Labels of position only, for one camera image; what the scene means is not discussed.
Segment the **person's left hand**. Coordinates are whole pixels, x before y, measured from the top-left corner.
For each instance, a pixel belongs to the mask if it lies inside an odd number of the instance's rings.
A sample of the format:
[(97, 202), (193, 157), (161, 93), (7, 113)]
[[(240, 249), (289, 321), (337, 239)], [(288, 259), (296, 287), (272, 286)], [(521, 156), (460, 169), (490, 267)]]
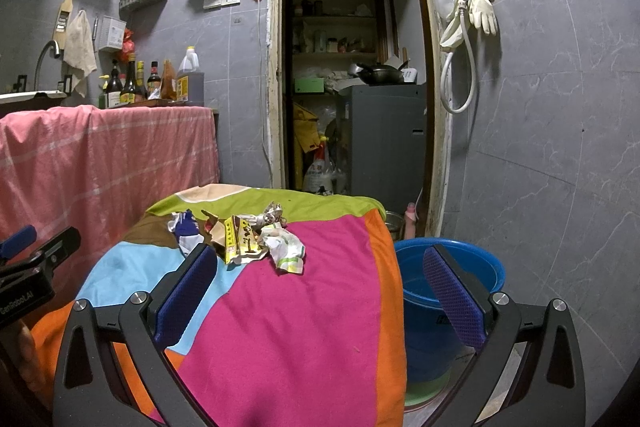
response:
[(1, 327), (1, 402), (22, 407), (39, 381), (35, 341), (22, 321)]

